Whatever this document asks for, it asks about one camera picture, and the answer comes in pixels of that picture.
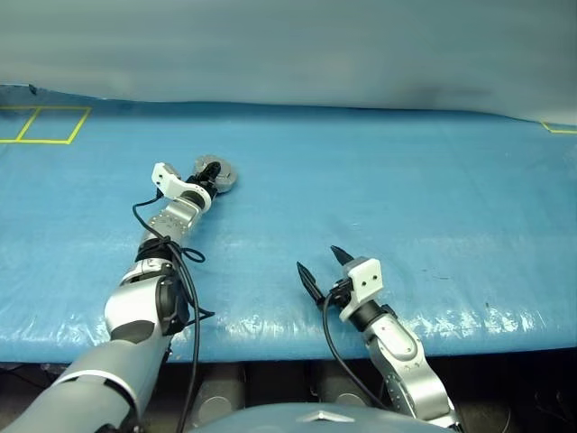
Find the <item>black cable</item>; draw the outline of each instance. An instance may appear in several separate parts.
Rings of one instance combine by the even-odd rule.
[[[9,376],[13,376],[13,377],[15,377],[15,378],[17,378],[17,379],[20,379],[22,382],[26,382],[26,383],[28,383],[29,385],[31,385],[31,386],[33,386],[33,387],[35,387],[35,388],[41,389],[41,390],[45,390],[45,389],[47,389],[47,388],[49,387],[49,385],[40,385],[39,383],[36,383],[36,382],[34,382],[34,381],[31,381],[30,379],[28,379],[28,378],[26,378],[26,377],[18,374],[18,373],[15,371],[15,370],[18,370],[18,369],[19,369],[19,367],[13,368],[12,370],[4,370],[4,369],[2,369],[2,370],[0,370],[0,374],[7,374],[7,375],[9,375]]]
[[[369,399],[374,403],[375,406],[377,406],[380,409],[386,410],[387,407],[371,391],[369,391],[369,388],[367,388],[367,386],[362,382],[362,380],[359,379],[359,377],[357,377],[355,373],[353,373],[353,371],[344,362],[343,358],[339,355],[339,353],[336,350],[336,347],[334,346],[333,339],[331,338],[331,332],[328,328],[328,308],[331,302],[331,298],[333,296],[334,296],[333,293],[329,293],[328,296],[325,298],[325,302],[323,303],[323,330],[325,331],[325,338],[326,343],[328,344],[328,348],[331,349],[331,353],[333,354],[334,359],[336,360],[337,363],[339,363],[339,365],[341,365],[344,372],[349,375],[354,384],[357,385],[361,389],[361,391],[363,391],[367,395],[367,397],[369,397]]]
[[[159,240],[159,242],[157,244],[149,247],[150,249],[156,248],[161,244],[165,244],[170,249],[170,252],[172,253],[173,260],[176,262],[175,264],[176,264],[177,274],[179,275],[180,280],[182,281],[182,283],[185,287],[185,290],[184,290],[185,291],[185,298],[187,299],[188,304],[190,304],[194,310],[193,320],[191,320],[187,323],[187,325],[194,325],[195,341],[194,341],[194,348],[193,348],[193,352],[192,352],[192,371],[190,373],[190,380],[188,382],[185,404],[183,406],[182,411],[180,412],[179,423],[178,423],[177,429],[176,429],[177,433],[182,433],[182,431],[184,430],[185,422],[187,420],[188,412],[190,411],[190,406],[192,405],[192,399],[193,399],[194,389],[195,389],[195,384],[196,384],[196,379],[197,379],[198,352],[200,349],[200,321],[203,320],[204,318],[212,317],[215,313],[212,311],[208,311],[206,309],[202,309],[198,306],[197,289],[195,287],[194,282],[192,281],[192,277],[190,276],[190,272],[188,271],[188,267],[186,266],[186,264],[182,260],[182,254],[184,254],[192,262],[196,262],[196,263],[202,263],[206,259],[206,257],[201,252],[194,250],[192,248],[180,247],[179,244],[170,240],[169,236],[161,235],[157,230],[153,229],[148,224],[146,224],[146,222],[141,218],[141,216],[138,214],[138,211],[136,210],[137,207],[148,206],[148,205],[151,205],[152,203],[155,203],[161,197],[162,197],[161,194],[157,194],[157,197],[153,198],[152,200],[148,200],[148,201],[145,201],[142,203],[137,203],[137,204],[133,205],[133,214],[136,217],[136,219],[138,220],[138,222],[141,224],[141,226],[144,227],[147,231],[149,231],[153,235],[155,235]]]

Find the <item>floor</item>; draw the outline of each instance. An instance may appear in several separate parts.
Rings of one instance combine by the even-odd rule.
[[[577,350],[432,358],[468,433],[574,432]],[[54,379],[60,365],[2,365],[0,428],[15,419]],[[366,360],[353,368],[367,383],[379,377]],[[247,406],[314,401],[310,363],[247,363]],[[184,399],[186,364],[163,367],[144,421],[149,433],[172,431]]]

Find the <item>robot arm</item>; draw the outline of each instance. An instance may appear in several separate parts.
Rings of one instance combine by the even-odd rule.
[[[162,239],[144,234],[134,265],[106,303],[110,341],[80,356],[5,432],[139,431],[170,341],[189,319],[174,245],[235,180],[233,169],[212,156],[199,159],[186,182],[168,164],[155,165],[157,198],[172,201],[149,222]]]
[[[331,249],[343,266],[343,278],[331,289],[329,302],[341,309],[339,318],[343,322],[351,320],[362,332],[371,360],[383,376],[391,409],[458,430],[454,406],[426,362],[421,340],[398,322],[391,307],[380,306],[374,300],[383,287],[380,262],[365,257],[355,259],[336,246]],[[310,271],[298,263],[298,273],[317,306],[323,305],[326,298]]]

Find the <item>yellow tape line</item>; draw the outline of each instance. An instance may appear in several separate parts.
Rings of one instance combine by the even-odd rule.
[[[577,129],[554,129],[546,122],[541,122],[541,125],[552,134],[577,134]]]
[[[0,138],[0,143],[30,143],[30,144],[71,144],[82,125],[88,119],[90,112],[92,111],[91,106],[0,106],[0,110],[34,110],[30,118],[26,121],[18,135],[15,138]],[[69,111],[84,111],[80,120],[76,123],[76,126],[72,130],[72,133],[65,140],[52,140],[52,139],[42,139],[42,138],[23,138],[26,132],[32,126],[36,117],[40,114],[42,110],[69,110]]]

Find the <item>blue plastic sheet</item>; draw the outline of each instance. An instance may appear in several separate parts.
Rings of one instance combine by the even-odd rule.
[[[0,88],[3,106],[91,106],[69,144],[0,144],[0,360],[72,361],[107,339],[103,310],[142,231],[152,165],[212,153],[239,172],[188,245],[204,308],[201,359],[330,356],[295,262],[323,290],[329,245],[381,260],[380,300],[430,355],[577,345],[577,140],[493,115],[137,104]],[[40,114],[30,136],[78,113]],[[27,118],[0,110],[0,138]],[[150,216],[162,205],[143,210]],[[339,349],[361,336],[331,317]],[[191,332],[173,359],[191,355]]]

